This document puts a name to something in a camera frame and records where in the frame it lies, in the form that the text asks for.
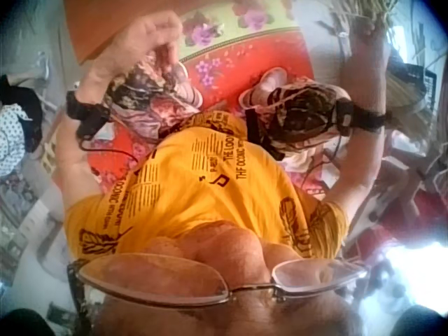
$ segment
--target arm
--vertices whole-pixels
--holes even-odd
[[[82,80],[76,98],[80,103],[99,104],[108,84],[107,78],[101,79],[96,75],[95,68],[91,68]],[[70,119],[64,114],[57,132],[56,160],[62,180],[65,209],[89,196],[102,193],[90,169],[87,153],[79,148],[76,138],[79,125],[78,120]]]
[[[93,62],[76,92],[77,100],[100,104],[109,83],[117,75],[126,74],[152,50],[168,71],[170,65],[177,63],[176,41],[181,32],[182,23],[174,12],[140,17]],[[64,115],[57,134],[56,159],[65,209],[86,197],[102,193],[90,170],[87,154],[78,146],[76,130],[79,125],[79,121]]]
[[[384,42],[385,28],[378,20],[375,31],[352,41],[353,56],[343,70],[343,85],[353,102],[379,115],[386,112],[386,67],[390,49]],[[378,133],[354,129],[339,180],[325,201],[341,207],[351,222],[372,190],[384,153],[384,128]]]

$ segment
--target white cloth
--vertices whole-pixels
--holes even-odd
[[[32,120],[17,104],[2,107],[0,111],[0,176],[9,175],[25,156],[25,135],[19,119]]]

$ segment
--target black cable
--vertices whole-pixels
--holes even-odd
[[[333,163],[333,161],[334,161],[334,160],[336,159],[336,157],[337,157],[337,154],[339,153],[339,149],[340,149],[340,147],[341,147],[341,143],[342,143],[342,135],[339,135],[339,140],[337,141],[336,150],[335,150],[335,153],[333,154],[333,156],[330,158],[330,160],[329,160],[328,162],[325,162],[325,161],[322,160],[321,163],[319,163],[319,164],[317,164],[317,165],[315,165],[315,166],[313,166],[313,167],[311,167],[311,168],[309,168],[309,169],[307,170],[307,174],[305,175],[305,178],[304,178],[304,180],[303,180],[303,182],[302,182],[301,189],[303,189],[303,186],[305,185],[305,182],[306,182],[307,179],[309,178],[309,175],[311,175],[311,173],[312,173],[314,170],[316,170],[316,169],[319,168],[319,167],[322,167],[323,165],[327,165],[327,164],[329,164],[329,163]]]
[[[85,152],[106,152],[106,153],[117,153],[117,154],[123,154],[126,155],[128,157],[130,157],[131,159],[133,159],[133,161],[135,161],[136,163],[139,163],[139,161],[137,160],[137,158],[135,156],[133,156],[133,154],[129,154],[128,152],[125,152],[123,150],[118,150],[118,149],[89,149],[83,146],[84,144],[84,140],[80,140],[79,141],[79,148]]]

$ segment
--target yellow t-shirt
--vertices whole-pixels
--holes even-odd
[[[227,220],[304,258],[334,258],[348,223],[342,210],[296,190],[244,122],[195,115],[105,195],[82,200],[64,227],[76,258],[142,251],[154,237],[178,238]]]

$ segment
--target floral rug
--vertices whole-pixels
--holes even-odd
[[[238,106],[239,95],[273,67],[283,67],[292,76],[314,77],[288,0],[236,1],[187,14],[179,50],[192,84],[204,97],[204,111],[222,109],[244,117]],[[113,141],[95,141],[94,147],[119,149],[138,159],[152,150],[120,125],[115,125]],[[308,167],[321,160],[321,155],[304,154],[290,157],[282,165],[301,187]],[[115,153],[92,153],[89,161],[105,190],[135,165],[125,155]],[[308,193],[323,194],[320,176],[321,169],[309,176],[304,185]]]

